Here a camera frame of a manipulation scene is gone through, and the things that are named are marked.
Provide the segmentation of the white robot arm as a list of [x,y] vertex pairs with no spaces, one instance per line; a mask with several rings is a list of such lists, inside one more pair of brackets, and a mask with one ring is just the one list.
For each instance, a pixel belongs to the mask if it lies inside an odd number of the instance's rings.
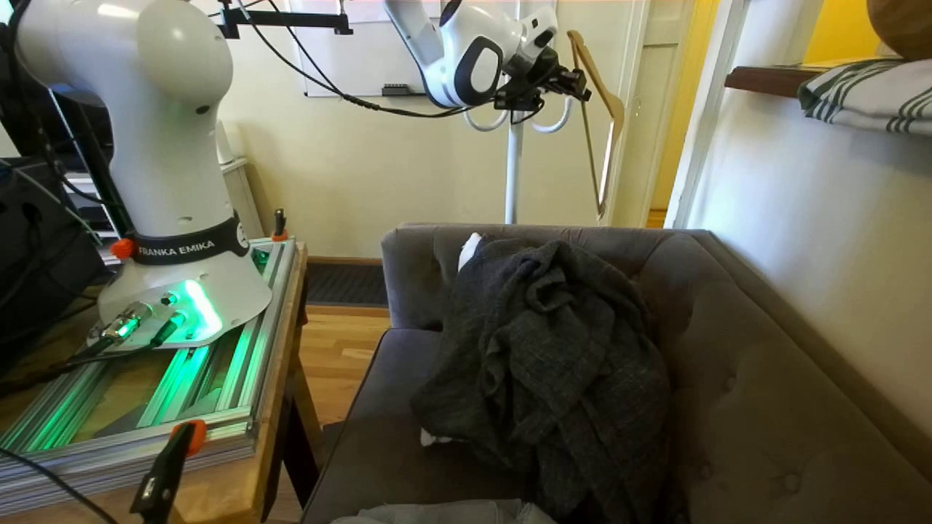
[[[582,100],[585,75],[558,65],[555,23],[486,6],[381,0],[448,112],[499,106],[507,90]],[[206,346],[270,307],[221,180],[215,115],[234,83],[218,27],[190,0],[28,0],[15,23],[17,65],[38,86],[108,112],[111,174],[130,228],[100,298],[105,339],[123,349]]]

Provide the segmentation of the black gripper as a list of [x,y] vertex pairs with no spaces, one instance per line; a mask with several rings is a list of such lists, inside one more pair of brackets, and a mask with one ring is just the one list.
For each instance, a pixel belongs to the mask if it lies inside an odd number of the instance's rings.
[[541,51],[532,65],[509,65],[507,86],[496,90],[493,106],[499,112],[541,112],[547,94],[592,100],[585,74],[566,67],[554,51]]

